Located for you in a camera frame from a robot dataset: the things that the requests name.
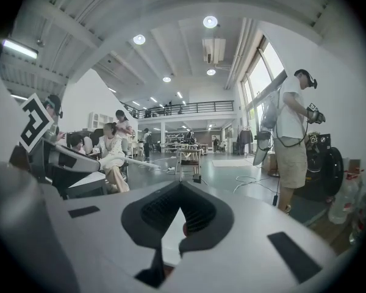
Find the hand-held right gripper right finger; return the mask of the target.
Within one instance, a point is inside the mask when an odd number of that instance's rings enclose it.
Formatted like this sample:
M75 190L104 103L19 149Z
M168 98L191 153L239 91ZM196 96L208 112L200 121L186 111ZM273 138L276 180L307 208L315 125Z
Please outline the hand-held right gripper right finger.
M276 207L204 184L197 187L228 204L234 224L215 248L183 255L173 271L173 289L294 289L296 278L268 239L279 232L324 271L336 260L321 237Z

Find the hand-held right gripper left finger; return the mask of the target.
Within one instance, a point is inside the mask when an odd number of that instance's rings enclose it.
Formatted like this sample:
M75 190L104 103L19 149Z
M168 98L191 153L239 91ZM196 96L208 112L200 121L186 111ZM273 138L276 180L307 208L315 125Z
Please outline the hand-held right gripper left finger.
M152 266L154 250L135 244L121 225L123 209L164 186L63 200L48 188L48 214L81 289L149 289L135 276Z

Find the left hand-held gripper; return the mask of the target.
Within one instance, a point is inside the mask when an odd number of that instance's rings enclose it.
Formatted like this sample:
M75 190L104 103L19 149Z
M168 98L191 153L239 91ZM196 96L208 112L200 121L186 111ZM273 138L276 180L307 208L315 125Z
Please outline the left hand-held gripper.
M29 172L41 183L52 183L59 194L80 179L98 172L100 163L87 155L80 154L65 146L55 146L43 135L53 124L51 116L37 95L32 95L21 108L29 121L14 148L9 163ZM49 155L51 154L51 173Z

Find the white dressing table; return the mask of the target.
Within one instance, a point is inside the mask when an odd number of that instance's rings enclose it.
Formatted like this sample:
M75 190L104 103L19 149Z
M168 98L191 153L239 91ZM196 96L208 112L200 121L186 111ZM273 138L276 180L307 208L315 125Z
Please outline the white dressing table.
M142 157L143 156L143 142L129 142L128 143L128 155L130 157Z

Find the beige floor mat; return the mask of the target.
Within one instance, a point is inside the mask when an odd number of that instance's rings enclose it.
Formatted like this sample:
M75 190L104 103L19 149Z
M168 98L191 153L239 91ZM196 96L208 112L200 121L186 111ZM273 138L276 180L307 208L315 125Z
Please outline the beige floor mat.
M213 160L214 167L248 167L253 165L252 159Z

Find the clothes rack with dark garments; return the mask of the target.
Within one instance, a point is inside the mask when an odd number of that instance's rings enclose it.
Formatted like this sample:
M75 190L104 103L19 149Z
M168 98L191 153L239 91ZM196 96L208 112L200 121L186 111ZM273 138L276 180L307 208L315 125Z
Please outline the clothes rack with dark garments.
M239 155L252 153L253 134L250 126L244 126L237 136L237 149Z

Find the tall white table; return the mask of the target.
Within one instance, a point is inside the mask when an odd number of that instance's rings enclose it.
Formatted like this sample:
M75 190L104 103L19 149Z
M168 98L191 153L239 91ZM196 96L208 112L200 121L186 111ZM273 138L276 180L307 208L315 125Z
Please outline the tall white table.
M207 155L208 145L195 143L162 143L161 149L164 152L173 153L176 157L181 157L183 161L199 161L200 156Z

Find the black washing machine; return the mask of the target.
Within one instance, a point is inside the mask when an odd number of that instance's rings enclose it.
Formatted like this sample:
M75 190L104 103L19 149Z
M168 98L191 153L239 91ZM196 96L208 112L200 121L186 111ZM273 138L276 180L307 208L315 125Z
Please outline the black washing machine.
M331 145L331 135L320 134L320 141L306 150L306 182L296 194L317 202L334 197L342 185L344 166L340 151Z

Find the black and white backpack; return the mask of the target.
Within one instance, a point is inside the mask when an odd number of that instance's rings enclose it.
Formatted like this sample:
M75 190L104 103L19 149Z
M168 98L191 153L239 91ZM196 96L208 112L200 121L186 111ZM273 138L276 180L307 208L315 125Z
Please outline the black and white backpack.
M279 113L279 90L269 94L263 103L263 112L260 120L259 131L254 136L256 153L253 160L254 166L261 165L268 152L273 147L273 132Z

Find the black balcony railing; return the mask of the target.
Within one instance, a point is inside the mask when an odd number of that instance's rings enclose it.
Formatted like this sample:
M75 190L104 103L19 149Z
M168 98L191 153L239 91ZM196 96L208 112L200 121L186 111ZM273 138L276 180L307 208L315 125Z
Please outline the black balcony railing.
M122 103L124 108L135 119L142 120L157 117L170 117L175 115L193 115L193 114L209 114L209 113L233 113L234 102L229 101L206 101L198 103L183 104L160 104L154 107L145 107L136 105L131 106Z

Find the ceiling tube light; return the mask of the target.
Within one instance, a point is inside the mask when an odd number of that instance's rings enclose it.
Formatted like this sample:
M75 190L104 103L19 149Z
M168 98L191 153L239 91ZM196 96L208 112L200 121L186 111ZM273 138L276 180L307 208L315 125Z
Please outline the ceiling tube light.
M36 59L38 57L38 51L36 49L30 48L20 42L12 40L12 39L9 39L9 38L3 39L2 45L5 48L12 49L14 51L17 51L17 52L24 54L25 56L31 57L33 59Z

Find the ceiling air conditioner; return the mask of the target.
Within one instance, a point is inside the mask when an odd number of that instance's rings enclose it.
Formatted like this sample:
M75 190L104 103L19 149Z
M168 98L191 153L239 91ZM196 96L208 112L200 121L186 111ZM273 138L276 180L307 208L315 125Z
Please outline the ceiling air conditioner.
M204 38L203 58L205 63L218 64L224 61L226 40L224 38Z

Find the white table with dark frame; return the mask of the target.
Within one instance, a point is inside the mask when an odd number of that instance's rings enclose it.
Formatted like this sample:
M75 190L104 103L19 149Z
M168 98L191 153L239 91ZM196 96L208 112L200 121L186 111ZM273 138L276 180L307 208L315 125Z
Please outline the white table with dark frame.
M60 194L64 200L107 195L106 175L94 172L72 184Z

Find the glass window wall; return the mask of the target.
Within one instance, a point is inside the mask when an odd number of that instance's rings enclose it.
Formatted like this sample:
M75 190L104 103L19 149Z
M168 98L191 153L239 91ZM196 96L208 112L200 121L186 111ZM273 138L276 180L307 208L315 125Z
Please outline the glass window wall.
M240 82L247 117L247 130L256 135L264 111L263 94L284 71L278 53L264 36L253 47L253 55Z

